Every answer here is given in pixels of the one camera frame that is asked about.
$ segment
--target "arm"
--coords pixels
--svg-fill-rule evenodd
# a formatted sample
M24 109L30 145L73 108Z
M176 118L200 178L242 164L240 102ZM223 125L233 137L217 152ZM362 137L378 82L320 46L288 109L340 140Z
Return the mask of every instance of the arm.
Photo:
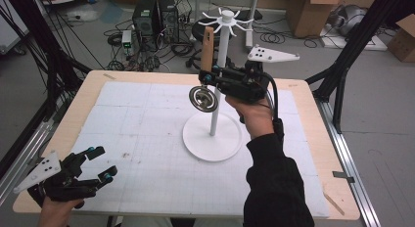
M54 202L49 197L45 198L40 212L38 227L66 227L69 222L70 212L80 204L82 200L68 202Z
M314 226L299 170L295 161L284 155L267 102L247 105L232 97L226 101L245 118L252 137L247 147L254 165L247 173L251 192L245 201L244 226Z

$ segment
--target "human hand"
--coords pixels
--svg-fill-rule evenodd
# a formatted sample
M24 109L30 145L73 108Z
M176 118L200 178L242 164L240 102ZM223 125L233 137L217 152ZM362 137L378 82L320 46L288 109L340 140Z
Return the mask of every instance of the human hand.
M274 133L272 125L272 113L269 109L268 102L261 99L256 103L249 104L234 97L226 96L226 102L229 103L239 116L243 116L247 130L251 139Z
M49 197L43 202L38 227L66 227L69 222L72 209L82 203L83 200L68 202L55 202Z

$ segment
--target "gray floor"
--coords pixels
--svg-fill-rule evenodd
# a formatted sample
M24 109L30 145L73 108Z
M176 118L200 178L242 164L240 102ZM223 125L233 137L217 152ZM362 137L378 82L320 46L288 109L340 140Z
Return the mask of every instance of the gray floor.
M83 2L61 6L66 9ZM111 60L111 47L103 32L131 18L130 10L103 0L93 8L99 19L81 23L73 29L98 61L106 66ZM262 23L279 20L280 13L263 12ZM269 27L287 31L285 22ZM229 46L229 57L240 67L246 60L244 33L236 31ZM391 38L381 35L388 42ZM254 35L254 43L282 52L299 53L300 60L265 64L265 71L274 77L306 79L329 67L341 50L304 46L303 40L287 38L282 44L264 43ZM100 66L91 58L73 35L69 43L79 61L92 68ZM166 61L170 55L161 59ZM185 59L168 63L172 72L196 73L184 65ZM168 72L166 67L156 71ZM415 65L400 62L389 51L364 51L352 66L346 82L342 129L350 152L383 226L415 226ZM45 87L38 70L27 54L0 56L0 156L12 146L28 121L45 100ZM37 215L12 211L15 195L0 207L0 223L4 226L33 226ZM106 216L76 216L71 226L105 226ZM361 221L343 223L317 221L317 226L362 226Z

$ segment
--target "black sleeve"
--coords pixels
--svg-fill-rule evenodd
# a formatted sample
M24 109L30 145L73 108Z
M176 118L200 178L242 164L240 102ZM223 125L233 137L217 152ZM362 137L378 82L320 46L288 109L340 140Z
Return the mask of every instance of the black sleeve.
M285 157L277 135L257 137L247 147L254 165L247 173L251 192L245 201L244 226L314 226L297 164Z

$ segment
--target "round white base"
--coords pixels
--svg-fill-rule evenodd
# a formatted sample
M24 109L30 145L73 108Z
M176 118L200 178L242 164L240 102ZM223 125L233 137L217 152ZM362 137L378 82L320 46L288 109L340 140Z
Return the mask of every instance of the round white base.
M226 114L217 117L216 133L210 136L211 113L197 113L183 128L183 141L197 158L221 161L233 157L242 146L240 123Z

